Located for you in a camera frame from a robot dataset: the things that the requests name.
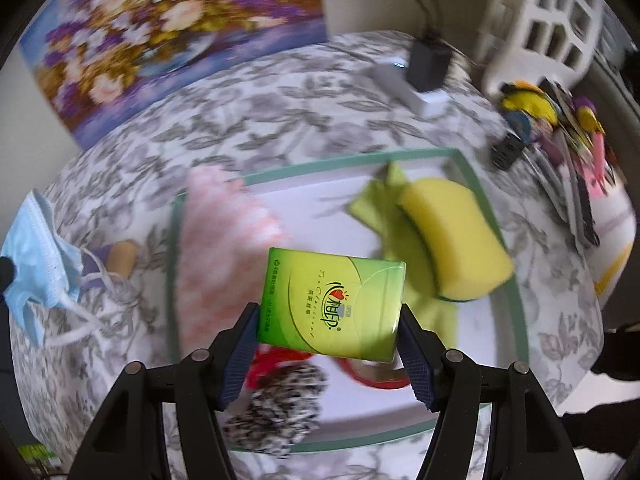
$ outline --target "black pants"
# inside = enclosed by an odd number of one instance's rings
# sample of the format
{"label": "black pants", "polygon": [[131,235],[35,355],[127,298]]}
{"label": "black pants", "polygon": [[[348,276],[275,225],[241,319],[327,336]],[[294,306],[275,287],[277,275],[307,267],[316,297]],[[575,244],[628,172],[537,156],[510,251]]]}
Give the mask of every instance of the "black pants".
{"label": "black pants", "polygon": [[[640,332],[606,333],[591,369],[621,381],[640,380]],[[640,440],[640,399],[600,404],[587,413],[566,413],[562,424],[574,447],[628,459]]]}

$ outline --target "tray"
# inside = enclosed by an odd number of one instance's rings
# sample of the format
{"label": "tray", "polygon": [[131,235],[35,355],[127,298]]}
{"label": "tray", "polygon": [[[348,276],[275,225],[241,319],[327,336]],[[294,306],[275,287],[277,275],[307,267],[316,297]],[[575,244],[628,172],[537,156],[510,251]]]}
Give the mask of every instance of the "tray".
{"label": "tray", "polygon": [[[251,192],[282,220],[292,248],[324,253],[372,257],[380,240],[345,212],[367,182],[392,160],[410,180],[446,177],[471,189],[492,230],[502,235],[478,178],[464,156],[449,148],[411,150],[334,158],[248,174]],[[173,309],[177,240],[185,195],[174,202],[169,235],[167,293],[169,346],[178,360]],[[507,367],[515,360],[528,362],[529,344],[520,293],[512,277],[490,296],[458,305],[458,347],[478,364]],[[327,356],[314,356],[329,378],[319,399],[320,428],[292,452],[317,452],[388,442],[431,430],[437,415],[418,402],[410,386],[379,390],[359,384]],[[229,415],[220,415],[224,422]]]}

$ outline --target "yellow sponge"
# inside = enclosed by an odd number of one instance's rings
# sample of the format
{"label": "yellow sponge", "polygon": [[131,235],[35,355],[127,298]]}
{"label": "yellow sponge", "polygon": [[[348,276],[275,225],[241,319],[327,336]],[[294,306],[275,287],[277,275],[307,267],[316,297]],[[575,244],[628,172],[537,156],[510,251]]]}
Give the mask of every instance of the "yellow sponge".
{"label": "yellow sponge", "polygon": [[473,192],[443,178],[407,186],[399,205],[427,243],[438,293],[454,301],[486,296],[513,274],[513,262],[484,219]]}

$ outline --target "metal bolt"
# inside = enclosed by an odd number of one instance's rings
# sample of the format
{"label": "metal bolt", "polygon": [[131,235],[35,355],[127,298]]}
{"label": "metal bolt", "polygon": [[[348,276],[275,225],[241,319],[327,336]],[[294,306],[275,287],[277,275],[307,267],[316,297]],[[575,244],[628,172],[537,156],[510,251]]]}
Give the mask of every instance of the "metal bolt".
{"label": "metal bolt", "polygon": [[206,348],[199,348],[191,352],[191,359],[194,361],[206,361],[209,359],[209,350]]}
{"label": "metal bolt", "polygon": [[528,374],[529,373],[529,365],[526,363],[523,363],[522,361],[516,361],[513,364],[513,369],[517,371],[517,373],[519,374]]}
{"label": "metal bolt", "polygon": [[142,370],[142,363],[140,361],[130,362],[127,366],[124,367],[124,371],[126,371],[129,375],[135,375],[140,370]]}
{"label": "metal bolt", "polygon": [[465,358],[465,355],[460,350],[447,350],[447,353],[444,354],[444,356],[452,363],[459,363]]}

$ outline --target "painting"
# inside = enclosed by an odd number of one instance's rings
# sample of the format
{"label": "painting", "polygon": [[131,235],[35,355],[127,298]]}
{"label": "painting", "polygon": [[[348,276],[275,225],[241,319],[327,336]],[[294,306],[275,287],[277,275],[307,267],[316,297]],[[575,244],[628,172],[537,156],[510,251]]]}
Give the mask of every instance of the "painting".
{"label": "painting", "polygon": [[49,0],[20,49],[87,150],[185,85],[325,39],[321,0]]}

